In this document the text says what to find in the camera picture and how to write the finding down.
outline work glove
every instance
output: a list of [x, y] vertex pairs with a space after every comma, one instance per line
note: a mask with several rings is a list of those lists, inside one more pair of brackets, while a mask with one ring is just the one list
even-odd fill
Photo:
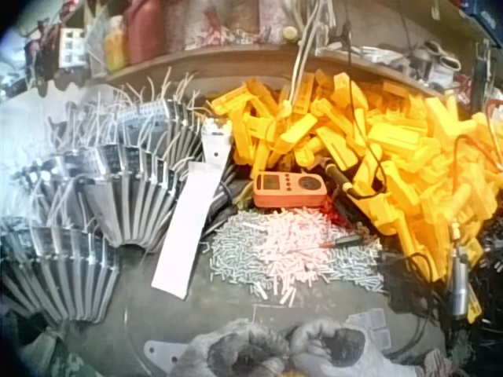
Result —
[[417, 377], [414, 367], [393, 364], [363, 328], [330, 319], [298, 326], [290, 334], [292, 363], [306, 377]]
[[199, 335], [174, 366], [172, 377], [275, 377], [285, 369], [289, 344], [249, 320]]

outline wooden shelf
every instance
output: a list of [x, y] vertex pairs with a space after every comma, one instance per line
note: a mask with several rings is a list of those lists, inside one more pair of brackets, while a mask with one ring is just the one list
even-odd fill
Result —
[[[121, 86], [129, 83], [136, 90], [148, 84], [147, 77], [159, 85], [171, 67], [171, 80], [178, 81], [186, 73], [195, 73], [196, 79], [224, 79], [229, 77], [274, 77], [290, 79], [295, 63], [297, 48], [294, 46], [240, 45], [219, 46], [173, 53], [163, 57], [131, 66], [108, 76], [94, 80], [94, 83], [108, 83]], [[351, 67], [347, 55], [337, 52], [325, 52], [322, 56], [308, 59], [306, 71], [322, 69], [336, 75], [342, 71], [351, 75], [354, 80], [375, 81], [390, 79], [411, 87], [428, 96], [441, 97], [441, 94], [422, 86], [400, 72], [373, 64], [355, 55]]]

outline plastic bottle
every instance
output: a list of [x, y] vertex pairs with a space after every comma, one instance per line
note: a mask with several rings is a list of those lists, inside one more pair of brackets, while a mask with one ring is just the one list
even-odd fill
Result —
[[133, 0], [126, 15], [131, 64], [161, 55], [164, 25], [160, 0]]
[[105, 37], [105, 59], [110, 72], [118, 71], [129, 64], [127, 37], [123, 27], [123, 17], [114, 16], [108, 22]]

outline electronic component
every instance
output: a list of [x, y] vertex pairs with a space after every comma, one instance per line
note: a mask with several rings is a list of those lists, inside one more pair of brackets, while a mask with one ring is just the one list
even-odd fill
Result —
[[261, 208], [319, 207], [326, 194], [325, 183], [316, 174], [267, 171], [253, 183], [253, 200]]

